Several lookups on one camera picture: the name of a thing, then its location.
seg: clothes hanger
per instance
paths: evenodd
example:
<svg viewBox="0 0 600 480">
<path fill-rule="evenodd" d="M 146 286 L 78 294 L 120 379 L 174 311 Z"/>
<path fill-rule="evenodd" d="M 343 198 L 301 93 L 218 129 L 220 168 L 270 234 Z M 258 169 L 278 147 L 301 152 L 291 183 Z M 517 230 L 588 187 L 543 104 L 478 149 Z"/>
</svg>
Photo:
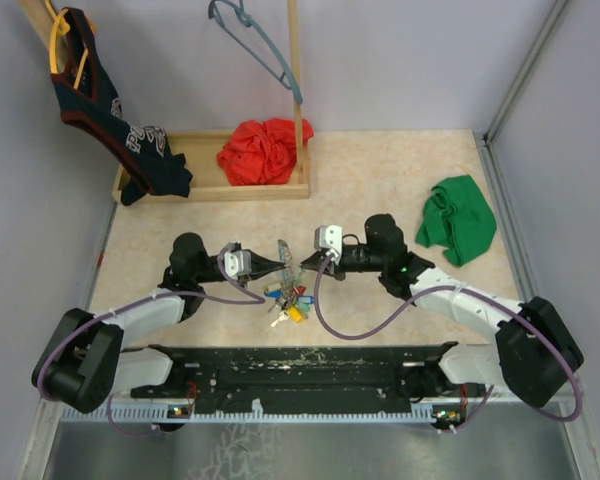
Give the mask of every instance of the clothes hanger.
<svg viewBox="0 0 600 480">
<path fill-rule="evenodd" d="M 51 3 L 51 0 L 44 0 L 44 4 L 47 7 L 47 11 L 49 12 L 49 15 L 51 15 L 51 18 L 55 22 L 58 18 L 58 13 L 56 12 L 56 8 L 53 6 L 53 3 Z M 60 20 L 60 28 L 58 30 L 58 33 L 62 36 L 65 36 L 67 33 L 69 33 L 69 30 L 71 27 L 69 27 L 69 24 L 67 23 L 67 21 L 64 18 L 62 18 L 62 16 L 61 16 L 61 20 Z"/>
<path fill-rule="evenodd" d="M 51 27 L 51 39 L 49 40 L 49 67 L 51 69 L 51 73 L 58 73 L 58 60 L 56 57 L 56 44 L 58 42 L 58 34 L 63 35 L 61 30 L 61 25 L 64 22 L 67 27 L 69 24 L 64 19 L 64 16 L 68 12 L 68 9 L 63 9 L 59 15 L 56 14 L 55 20 L 53 21 L 53 26 Z M 82 52 L 82 58 L 80 59 L 80 65 L 78 66 L 78 72 L 76 73 L 76 79 L 73 82 L 74 90 L 77 90 L 80 86 L 80 80 L 82 79 L 82 73 L 84 72 L 84 66 L 87 62 L 87 57 L 89 56 L 89 49 L 85 48 L 84 52 Z"/>
<path fill-rule="evenodd" d="M 238 18 L 238 21 L 244 27 L 253 27 L 254 30 L 258 32 L 258 34 L 262 37 L 262 39 L 265 41 L 273 55 L 280 63 L 280 66 L 282 67 L 281 74 L 278 74 L 275 70 L 273 70 L 273 68 L 271 68 L 262 58 L 260 58 L 260 56 L 257 53 L 255 53 L 251 48 L 249 48 L 242 40 L 240 40 L 231 30 L 229 30 L 226 27 L 226 25 L 224 24 L 224 20 L 222 19 L 222 15 L 220 15 L 220 10 L 216 5 L 216 3 L 218 2 L 224 3 L 233 8 L 233 11 L 235 12 L 236 17 Z M 298 82 L 296 81 L 296 78 L 293 75 L 291 68 L 289 68 L 289 64 L 287 64 L 286 60 L 280 53 L 280 50 L 278 50 L 278 47 L 274 45 L 269 36 L 264 32 L 264 30 L 262 30 L 260 25 L 257 24 L 257 22 L 251 17 L 251 15 L 245 12 L 243 0 L 239 0 L 239 5 L 236 5 L 230 0 L 211 0 L 211 2 L 209 3 L 208 14 L 210 19 L 214 19 L 216 23 L 220 25 L 220 28 L 227 32 L 229 36 L 231 36 L 231 38 L 233 38 L 236 42 L 238 42 L 238 44 L 240 44 L 240 46 L 242 46 L 242 48 L 249 52 L 249 54 L 253 58 L 255 58 L 258 61 L 258 63 L 260 63 L 260 65 L 262 65 L 271 75 L 273 75 L 273 77 L 284 88 L 293 92 L 293 98 L 297 105 L 302 104 L 302 94 L 300 93 L 300 86 L 298 85 Z"/>
</svg>

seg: crumpled cloth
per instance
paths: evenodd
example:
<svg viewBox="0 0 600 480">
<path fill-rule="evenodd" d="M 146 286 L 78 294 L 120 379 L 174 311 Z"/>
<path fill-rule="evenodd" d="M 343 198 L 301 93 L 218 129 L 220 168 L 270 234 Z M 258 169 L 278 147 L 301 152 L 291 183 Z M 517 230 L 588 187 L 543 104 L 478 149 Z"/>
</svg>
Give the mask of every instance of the crumpled cloth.
<svg viewBox="0 0 600 480">
<path fill-rule="evenodd" d="M 302 120 L 302 143 L 313 137 L 313 127 Z M 292 120 L 248 120 L 236 128 L 217 156 L 231 185 L 282 185 L 296 165 L 295 126 Z"/>
<path fill-rule="evenodd" d="M 461 267 L 489 250 L 496 217 L 470 175 L 449 177 L 432 188 L 424 204 L 416 243 L 447 247 L 444 256 Z"/>
</svg>

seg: gray wall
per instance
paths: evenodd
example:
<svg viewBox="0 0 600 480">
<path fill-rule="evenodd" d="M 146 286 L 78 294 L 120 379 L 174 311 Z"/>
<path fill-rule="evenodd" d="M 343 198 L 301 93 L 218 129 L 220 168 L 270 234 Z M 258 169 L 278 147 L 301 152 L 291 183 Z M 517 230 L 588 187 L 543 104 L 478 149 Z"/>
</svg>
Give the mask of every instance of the gray wall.
<svg viewBox="0 0 600 480">
<path fill-rule="evenodd" d="M 18 4 L 0 2 L 0 480 L 15 475 L 36 411 L 33 365 L 85 301 L 114 167 L 60 123 L 46 51 Z"/>
<path fill-rule="evenodd" d="M 585 355 L 600 429 L 600 0 L 575 0 L 496 141 L 540 293 Z"/>
<path fill-rule="evenodd" d="M 123 105 L 142 122 L 187 131 L 292 115 L 289 92 L 209 21 L 208 1 L 73 3 L 100 27 L 98 45 Z M 245 1 L 288 55 L 286 4 Z M 317 129 L 484 131 L 552 1 L 298 4 L 304 113 Z M 232 11 L 222 12 L 235 27 Z M 266 55 L 253 29 L 235 28 Z"/>
</svg>

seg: green cloth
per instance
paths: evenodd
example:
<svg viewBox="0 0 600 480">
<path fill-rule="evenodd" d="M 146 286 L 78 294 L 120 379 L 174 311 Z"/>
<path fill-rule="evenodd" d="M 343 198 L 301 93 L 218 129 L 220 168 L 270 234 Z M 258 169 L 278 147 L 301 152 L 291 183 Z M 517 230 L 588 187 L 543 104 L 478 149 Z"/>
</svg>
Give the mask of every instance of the green cloth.
<svg viewBox="0 0 600 480">
<path fill-rule="evenodd" d="M 473 178 L 450 177 L 431 190 L 416 242 L 447 247 L 445 257 L 458 267 L 489 250 L 496 219 Z"/>
</svg>

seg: wooden pole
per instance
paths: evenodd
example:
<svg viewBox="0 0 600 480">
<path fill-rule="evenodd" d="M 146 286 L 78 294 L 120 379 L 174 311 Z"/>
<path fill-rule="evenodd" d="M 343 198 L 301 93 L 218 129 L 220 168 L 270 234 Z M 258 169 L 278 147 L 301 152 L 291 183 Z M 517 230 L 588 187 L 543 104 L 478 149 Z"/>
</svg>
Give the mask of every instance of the wooden pole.
<svg viewBox="0 0 600 480">
<path fill-rule="evenodd" d="M 289 45 L 291 47 L 291 71 L 296 77 L 298 87 L 300 87 L 300 38 L 298 32 L 298 1 L 287 0 L 287 10 L 289 13 Z M 302 141 L 302 107 L 293 101 L 293 121 L 296 130 L 296 168 L 301 177 L 308 175 L 308 168 L 305 169 L 305 147 Z"/>
<path fill-rule="evenodd" d="M 51 39 L 51 27 L 53 19 L 49 15 L 47 8 L 44 5 L 44 0 L 18 0 L 22 11 L 29 19 L 29 23 L 36 31 L 42 43 L 49 50 L 49 42 Z M 58 68 L 64 70 L 64 66 L 69 58 L 69 51 L 64 41 L 59 41 L 56 46 L 56 56 L 58 58 Z"/>
</svg>

